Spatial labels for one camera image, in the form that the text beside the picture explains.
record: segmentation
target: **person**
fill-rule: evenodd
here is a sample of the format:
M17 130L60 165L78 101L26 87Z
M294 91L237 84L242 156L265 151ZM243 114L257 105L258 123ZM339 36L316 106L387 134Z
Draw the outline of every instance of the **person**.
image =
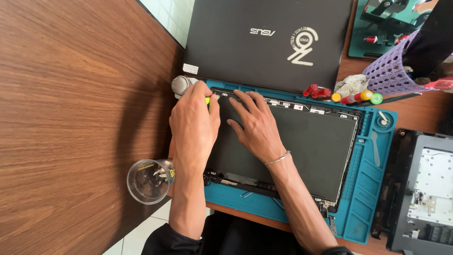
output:
M287 153L269 106L256 92L235 90L247 106L229 98L243 127L228 119L237 138L261 162ZM209 109L205 97L210 97ZM205 220L203 171L220 126L217 95L203 81L189 86L169 119L177 177L168 224L147 239L142 254L315 254L351 255L338 243L300 178L291 154L266 165L288 216L292 234L216 211Z

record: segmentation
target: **asus logo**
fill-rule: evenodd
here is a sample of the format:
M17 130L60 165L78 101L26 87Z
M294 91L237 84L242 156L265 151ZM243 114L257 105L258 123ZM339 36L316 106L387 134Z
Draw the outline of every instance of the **asus logo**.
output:
M258 32L260 32L260 35L268 35L268 36L272 36L275 33L275 31L270 33L270 30L262 30L262 29L256 29L256 28L250 29L250 34L258 34Z

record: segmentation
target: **laptop lid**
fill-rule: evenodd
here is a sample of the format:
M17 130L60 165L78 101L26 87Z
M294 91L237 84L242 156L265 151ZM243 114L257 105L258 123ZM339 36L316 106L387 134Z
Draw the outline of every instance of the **laptop lid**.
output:
M301 94L333 88L351 0L196 0L187 75Z

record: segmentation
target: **blue silicone repair mat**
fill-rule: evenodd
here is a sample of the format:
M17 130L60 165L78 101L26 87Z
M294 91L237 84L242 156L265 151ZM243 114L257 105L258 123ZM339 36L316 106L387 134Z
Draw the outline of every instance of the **blue silicone repair mat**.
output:
M314 101L312 98L291 93L214 80L205 81L209 88L239 89L244 92L256 91L263 96L302 103ZM321 101L316 101L316 103L335 105L334 107L339 109L360 110L362 113L361 129L358 132L352 153L338 212L329 213L329 215L335 217L336 237L359 244L366 244L379 197L398 113L381 110L390 121L389 125L384 127L380 124L382 117L379 115L379 109L377 108L348 107L338 103L324 103ZM378 134L377 147L381 161L379 167L374 162L373 142L371 140L372 130ZM241 189L212 183L210 186L205 187L205 198L206 201L211 203L288 223L285 211L281 210L270 197L253 193L243 198L241 195L244 192Z

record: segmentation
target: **black sleeve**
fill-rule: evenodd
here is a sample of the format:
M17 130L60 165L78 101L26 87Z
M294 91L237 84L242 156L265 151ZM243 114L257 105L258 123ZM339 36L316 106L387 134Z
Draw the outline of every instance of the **black sleeve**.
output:
M327 251L321 253L321 255L354 255L348 248L341 246L328 249Z
M165 223L148 237L142 255L197 254L200 244L201 241L180 235L168 223Z

